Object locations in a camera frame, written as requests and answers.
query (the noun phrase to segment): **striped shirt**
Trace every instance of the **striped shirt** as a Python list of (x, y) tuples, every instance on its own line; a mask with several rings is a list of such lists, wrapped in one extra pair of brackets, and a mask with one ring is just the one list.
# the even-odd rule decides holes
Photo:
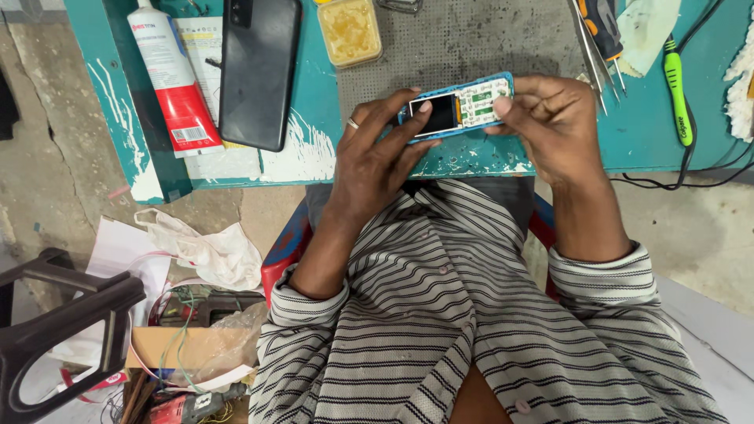
[(552, 301), (505, 208), (453, 180), (367, 224), (340, 293), (276, 283), (250, 422), (445, 423), (471, 364), (516, 423), (727, 422), (661, 310), (647, 250), (550, 249)]

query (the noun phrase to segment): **red chair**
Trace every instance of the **red chair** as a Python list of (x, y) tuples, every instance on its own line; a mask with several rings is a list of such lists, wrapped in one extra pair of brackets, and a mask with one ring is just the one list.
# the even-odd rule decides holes
[[(544, 245), (544, 248), (549, 250), (555, 244), (553, 207), (539, 195), (534, 194), (534, 196), (534, 213), (529, 220), (529, 229)], [(309, 226), (308, 213), (309, 208), (306, 206), (306, 202), (301, 201), (262, 263), (262, 286), (265, 288), (268, 308), (271, 307), (272, 286), (283, 275), (285, 268), (301, 260), (311, 241), (313, 233)], [(547, 273), (547, 286), (544, 292), (553, 300), (558, 300), (555, 285), (549, 272)]]

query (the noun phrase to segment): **plastic bag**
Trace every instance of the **plastic bag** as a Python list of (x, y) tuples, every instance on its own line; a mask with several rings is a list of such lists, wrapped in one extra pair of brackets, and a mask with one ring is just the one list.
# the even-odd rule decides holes
[[(202, 346), (212, 346), (214, 351), (200, 369), (185, 370), (192, 383), (204, 383), (241, 365), (256, 366), (256, 342), (262, 323), (267, 320), (267, 313), (265, 302), (255, 303), (245, 311), (236, 312), (210, 326), (218, 331), (207, 331), (203, 336), (187, 339), (182, 353), (201, 350)], [(181, 387), (189, 386), (179, 370), (171, 374), (168, 380)]]
[[(142, 219), (152, 213), (154, 222)], [(190, 264), (179, 264), (195, 267), (197, 275), (207, 283), (241, 291), (253, 290), (262, 281), (262, 257), (240, 223), (217, 234), (200, 235), (182, 220), (154, 208), (136, 212), (133, 219), (146, 227), (155, 246), (189, 261)]]

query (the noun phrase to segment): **plastic container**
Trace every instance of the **plastic container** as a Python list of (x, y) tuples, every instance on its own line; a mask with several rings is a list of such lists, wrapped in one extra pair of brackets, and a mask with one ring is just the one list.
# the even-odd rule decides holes
[(317, 9), (327, 56), (343, 69), (382, 56), (382, 41), (372, 0), (333, 0)]

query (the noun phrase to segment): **shirt sleeve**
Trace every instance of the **shirt sleeve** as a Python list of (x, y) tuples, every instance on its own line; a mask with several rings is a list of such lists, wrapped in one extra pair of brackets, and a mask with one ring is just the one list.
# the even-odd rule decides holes
[(560, 304), (589, 328), (669, 418), (728, 422), (703, 387), (678, 330), (661, 309), (646, 248), (610, 263), (586, 263), (550, 249)]
[(249, 423), (309, 422), (314, 415), (348, 285), (344, 282), (331, 299), (309, 299), (287, 284), (297, 265), (288, 267), (272, 288), (272, 308), (256, 344), (259, 371), (251, 388)]

